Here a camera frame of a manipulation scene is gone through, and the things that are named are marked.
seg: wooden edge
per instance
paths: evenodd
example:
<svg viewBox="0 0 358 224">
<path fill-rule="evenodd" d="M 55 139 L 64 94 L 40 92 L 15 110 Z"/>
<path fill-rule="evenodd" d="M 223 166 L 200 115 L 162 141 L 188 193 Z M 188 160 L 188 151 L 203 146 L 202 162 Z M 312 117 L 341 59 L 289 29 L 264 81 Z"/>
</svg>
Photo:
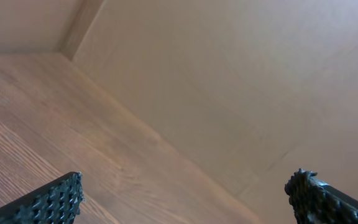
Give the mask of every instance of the wooden edge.
<svg viewBox="0 0 358 224">
<path fill-rule="evenodd" d="M 93 19 L 104 0 L 83 0 L 66 37 L 60 46 L 61 53 L 72 60 Z"/>
</svg>

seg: wooden surface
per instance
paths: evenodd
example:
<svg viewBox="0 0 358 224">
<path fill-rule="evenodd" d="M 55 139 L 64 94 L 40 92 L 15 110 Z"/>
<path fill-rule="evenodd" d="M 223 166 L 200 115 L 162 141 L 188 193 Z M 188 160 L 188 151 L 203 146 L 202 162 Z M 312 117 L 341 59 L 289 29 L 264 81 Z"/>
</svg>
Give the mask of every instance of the wooden surface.
<svg viewBox="0 0 358 224">
<path fill-rule="evenodd" d="M 60 47 L 64 56 L 72 59 L 104 0 L 82 0 L 74 21 Z"/>
<path fill-rule="evenodd" d="M 73 170 L 76 223 L 260 223 L 64 56 L 0 55 L 0 206 Z"/>
<path fill-rule="evenodd" d="M 0 52 L 56 51 L 81 0 L 0 0 Z"/>
<path fill-rule="evenodd" d="M 358 198 L 358 1 L 106 0 L 73 61 L 266 223 L 299 167 Z"/>
</svg>

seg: black textured object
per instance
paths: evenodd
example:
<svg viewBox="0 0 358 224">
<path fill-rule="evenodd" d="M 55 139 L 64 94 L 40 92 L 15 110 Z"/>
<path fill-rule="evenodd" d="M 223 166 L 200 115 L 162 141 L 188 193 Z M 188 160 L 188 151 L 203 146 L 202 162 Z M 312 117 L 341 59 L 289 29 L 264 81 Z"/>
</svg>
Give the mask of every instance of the black textured object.
<svg viewBox="0 0 358 224">
<path fill-rule="evenodd" d="M 358 224 L 358 201 L 299 169 L 285 185 L 297 223 Z"/>
<path fill-rule="evenodd" d="M 69 224 L 84 200 L 81 173 L 70 172 L 0 208 L 0 224 Z"/>
</svg>

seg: wooden floor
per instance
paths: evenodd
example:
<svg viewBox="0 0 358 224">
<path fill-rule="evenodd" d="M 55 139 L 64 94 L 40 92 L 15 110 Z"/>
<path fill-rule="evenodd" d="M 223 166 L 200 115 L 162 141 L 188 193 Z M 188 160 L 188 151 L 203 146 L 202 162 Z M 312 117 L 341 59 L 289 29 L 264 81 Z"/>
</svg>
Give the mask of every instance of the wooden floor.
<svg viewBox="0 0 358 224">
<path fill-rule="evenodd" d="M 260 223 L 62 55 L 0 55 L 0 206 L 69 171 L 76 223 Z"/>
</svg>

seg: wall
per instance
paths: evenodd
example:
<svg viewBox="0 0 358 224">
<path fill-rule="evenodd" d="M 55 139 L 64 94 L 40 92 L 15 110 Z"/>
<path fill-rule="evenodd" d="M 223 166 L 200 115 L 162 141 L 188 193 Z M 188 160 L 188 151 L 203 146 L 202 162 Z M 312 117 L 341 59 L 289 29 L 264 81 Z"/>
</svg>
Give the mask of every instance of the wall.
<svg viewBox="0 0 358 224">
<path fill-rule="evenodd" d="M 358 198 L 358 1 L 107 0 L 73 61 L 267 223 L 299 167 Z"/>
<path fill-rule="evenodd" d="M 0 52 L 56 51 L 81 0 L 0 0 Z"/>
</svg>

